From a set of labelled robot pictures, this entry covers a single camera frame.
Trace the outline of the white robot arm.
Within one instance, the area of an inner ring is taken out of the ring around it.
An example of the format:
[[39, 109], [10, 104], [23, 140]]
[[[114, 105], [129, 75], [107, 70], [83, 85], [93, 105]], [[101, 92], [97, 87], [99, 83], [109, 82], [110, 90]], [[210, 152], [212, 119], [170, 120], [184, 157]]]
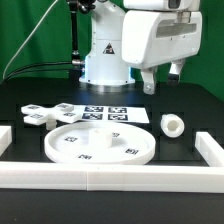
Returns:
[[200, 0], [96, 0], [92, 13], [92, 43], [85, 57], [82, 85], [98, 92], [120, 92], [135, 80], [138, 69], [143, 91], [152, 95], [160, 65], [171, 65], [168, 83], [176, 85], [188, 57], [201, 43]]

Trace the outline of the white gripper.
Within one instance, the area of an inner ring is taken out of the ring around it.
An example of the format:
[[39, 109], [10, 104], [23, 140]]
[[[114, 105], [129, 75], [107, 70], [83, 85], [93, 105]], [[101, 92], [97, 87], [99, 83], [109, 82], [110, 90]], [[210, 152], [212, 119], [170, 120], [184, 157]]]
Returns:
[[167, 83], [178, 85], [183, 58], [198, 53], [201, 33], [200, 12], [185, 12], [180, 17], [175, 12], [130, 10], [123, 22], [122, 59], [129, 66], [142, 69], [143, 92], [153, 95], [157, 72], [154, 66], [173, 61]]

